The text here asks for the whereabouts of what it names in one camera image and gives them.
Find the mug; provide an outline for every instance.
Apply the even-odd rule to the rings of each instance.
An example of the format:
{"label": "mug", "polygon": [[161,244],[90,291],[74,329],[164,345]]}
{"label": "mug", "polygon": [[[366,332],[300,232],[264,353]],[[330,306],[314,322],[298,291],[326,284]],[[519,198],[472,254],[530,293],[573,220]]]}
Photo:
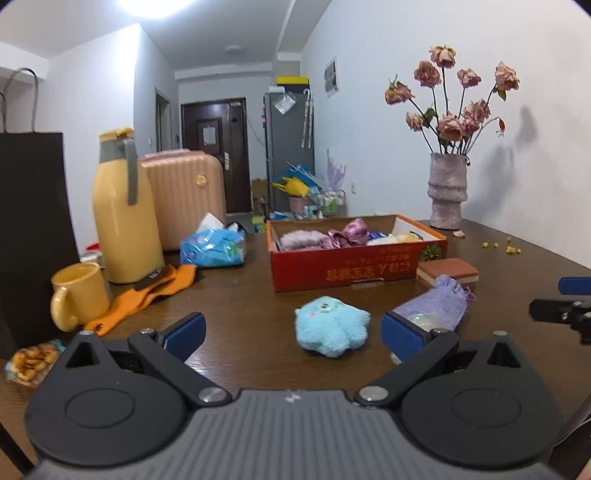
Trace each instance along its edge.
{"label": "mug", "polygon": [[53,322],[64,332],[76,330],[109,309],[105,281],[97,263],[70,265],[52,276],[53,298],[50,312]]}

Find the plush toy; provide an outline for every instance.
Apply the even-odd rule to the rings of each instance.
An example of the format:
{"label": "plush toy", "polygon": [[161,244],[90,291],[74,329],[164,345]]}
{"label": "plush toy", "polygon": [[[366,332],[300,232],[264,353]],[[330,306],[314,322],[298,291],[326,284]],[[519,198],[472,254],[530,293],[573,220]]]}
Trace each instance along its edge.
{"label": "plush toy", "polygon": [[295,337],[302,348],[336,358],[367,340],[368,312],[332,297],[321,297],[295,311]]}

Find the vase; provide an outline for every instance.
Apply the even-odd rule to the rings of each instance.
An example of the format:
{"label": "vase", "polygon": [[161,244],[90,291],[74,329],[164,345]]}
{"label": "vase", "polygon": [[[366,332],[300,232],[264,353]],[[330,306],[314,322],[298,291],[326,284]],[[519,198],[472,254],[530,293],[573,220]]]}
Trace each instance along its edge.
{"label": "vase", "polygon": [[459,230],[462,202],[468,199],[465,155],[431,154],[428,195],[433,199],[431,226]]}

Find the suitcase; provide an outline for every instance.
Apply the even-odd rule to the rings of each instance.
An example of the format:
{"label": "suitcase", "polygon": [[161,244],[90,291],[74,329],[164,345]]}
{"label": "suitcase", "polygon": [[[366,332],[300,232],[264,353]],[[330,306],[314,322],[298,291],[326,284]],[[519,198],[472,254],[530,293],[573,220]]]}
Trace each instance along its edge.
{"label": "suitcase", "polygon": [[202,151],[171,150],[140,159],[146,169],[165,251],[179,250],[207,212],[226,225],[223,169]]}

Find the red box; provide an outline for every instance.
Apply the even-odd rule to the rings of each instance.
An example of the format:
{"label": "red box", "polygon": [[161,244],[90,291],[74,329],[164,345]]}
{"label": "red box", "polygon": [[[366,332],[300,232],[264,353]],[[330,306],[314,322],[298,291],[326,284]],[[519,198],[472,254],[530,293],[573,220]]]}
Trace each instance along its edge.
{"label": "red box", "polygon": [[267,247],[271,255],[273,283],[276,292],[344,287],[373,280],[413,278],[421,254],[426,249],[447,254],[447,237],[402,215],[361,217],[370,232],[398,235],[416,232],[425,241],[411,244],[375,245],[373,247],[338,248],[279,252],[276,242],[294,230],[342,230],[354,218],[331,218],[303,222],[268,222]]}

